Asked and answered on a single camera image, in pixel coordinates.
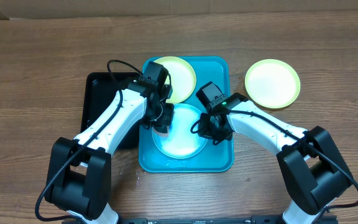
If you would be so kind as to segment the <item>dark wet sponge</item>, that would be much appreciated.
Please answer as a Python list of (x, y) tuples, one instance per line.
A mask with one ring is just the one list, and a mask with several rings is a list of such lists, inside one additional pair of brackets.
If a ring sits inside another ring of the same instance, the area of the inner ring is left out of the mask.
[(166, 125), (155, 125), (153, 126), (154, 132), (159, 135), (167, 135), (169, 133), (169, 126)]

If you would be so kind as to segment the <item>light blue plate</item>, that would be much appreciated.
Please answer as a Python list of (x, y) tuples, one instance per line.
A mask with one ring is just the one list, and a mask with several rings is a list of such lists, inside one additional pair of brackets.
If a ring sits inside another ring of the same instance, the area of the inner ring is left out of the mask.
[(191, 133), (192, 125), (200, 118), (201, 111), (191, 105), (174, 105), (173, 121), (167, 134), (152, 130), (156, 147), (166, 156), (187, 159), (195, 156), (206, 145), (207, 139)]

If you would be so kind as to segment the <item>yellow-green plate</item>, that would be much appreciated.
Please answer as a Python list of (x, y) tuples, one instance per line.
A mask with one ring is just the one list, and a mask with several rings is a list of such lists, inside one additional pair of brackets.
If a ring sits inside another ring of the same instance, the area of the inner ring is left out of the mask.
[(254, 103), (270, 109), (291, 105), (301, 90), (300, 78), (294, 68), (276, 59), (254, 63), (246, 72), (244, 86)]
[(193, 67), (180, 57), (161, 57), (154, 60), (163, 65), (169, 72), (171, 80), (166, 79), (165, 84), (172, 84), (172, 94), (167, 103), (181, 103), (191, 96), (196, 86), (196, 73)]

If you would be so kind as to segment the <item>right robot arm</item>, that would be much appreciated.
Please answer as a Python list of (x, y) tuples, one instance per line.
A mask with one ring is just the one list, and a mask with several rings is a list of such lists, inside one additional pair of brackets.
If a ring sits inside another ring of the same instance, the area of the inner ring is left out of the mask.
[(214, 145), (243, 134), (270, 151), (279, 164), (290, 206), (283, 223), (319, 223), (332, 202), (350, 186), (356, 186), (351, 171), (327, 130), (311, 130), (287, 124), (260, 110), (244, 95), (226, 96), (200, 90), (197, 99), (205, 107), (194, 124), (196, 134)]

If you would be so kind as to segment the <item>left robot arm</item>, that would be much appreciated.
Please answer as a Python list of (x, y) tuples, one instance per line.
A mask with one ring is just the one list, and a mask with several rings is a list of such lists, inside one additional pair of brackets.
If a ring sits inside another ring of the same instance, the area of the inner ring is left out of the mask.
[(130, 83), (118, 90), (97, 120), (73, 139), (59, 138), (52, 146), (45, 188), (35, 204), (46, 200), (67, 215), (54, 220), (78, 223), (118, 223), (119, 215), (109, 205), (111, 158), (131, 127), (138, 121), (166, 133), (172, 123), (173, 105), (169, 84)]

